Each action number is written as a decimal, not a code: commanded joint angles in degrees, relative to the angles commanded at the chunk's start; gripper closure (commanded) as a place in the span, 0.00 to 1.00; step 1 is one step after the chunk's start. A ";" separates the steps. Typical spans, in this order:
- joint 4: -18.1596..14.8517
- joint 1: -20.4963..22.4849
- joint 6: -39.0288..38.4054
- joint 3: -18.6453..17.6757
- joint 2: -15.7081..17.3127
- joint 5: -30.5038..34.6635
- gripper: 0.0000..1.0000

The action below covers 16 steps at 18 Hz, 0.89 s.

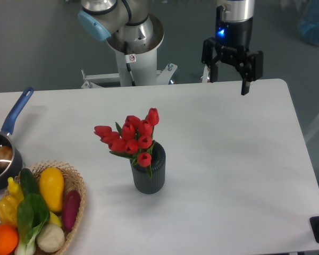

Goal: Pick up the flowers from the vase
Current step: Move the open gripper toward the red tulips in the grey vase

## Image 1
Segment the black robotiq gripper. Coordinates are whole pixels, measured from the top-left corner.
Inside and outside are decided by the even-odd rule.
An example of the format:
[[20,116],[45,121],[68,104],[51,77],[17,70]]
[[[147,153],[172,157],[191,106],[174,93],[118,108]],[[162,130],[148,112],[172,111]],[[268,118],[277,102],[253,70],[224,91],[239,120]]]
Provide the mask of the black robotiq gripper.
[[234,22],[222,21],[218,17],[215,22],[215,38],[210,37],[203,42],[202,63],[209,68],[210,82],[218,79],[218,63],[231,65],[242,77],[243,96],[249,93],[251,83],[263,76],[263,52],[249,52],[252,27],[253,18]]

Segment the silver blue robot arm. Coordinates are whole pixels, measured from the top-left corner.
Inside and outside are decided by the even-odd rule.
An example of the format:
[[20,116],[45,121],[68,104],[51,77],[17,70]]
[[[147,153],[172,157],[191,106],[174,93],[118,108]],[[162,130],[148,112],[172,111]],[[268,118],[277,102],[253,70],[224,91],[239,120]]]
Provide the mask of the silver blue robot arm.
[[[147,1],[82,1],[78,19],[96,40],[114,50],[120,85],[163,85],[177,66],[157,68],[157,49],[164,39],[160,20],[149,13]],[[215,82],[218,64],[233,66],[242,78],[241,94],[263,75],[264,55],[249,50],[254,1],[217,1],[215,34],[202,50],[203,82]]]

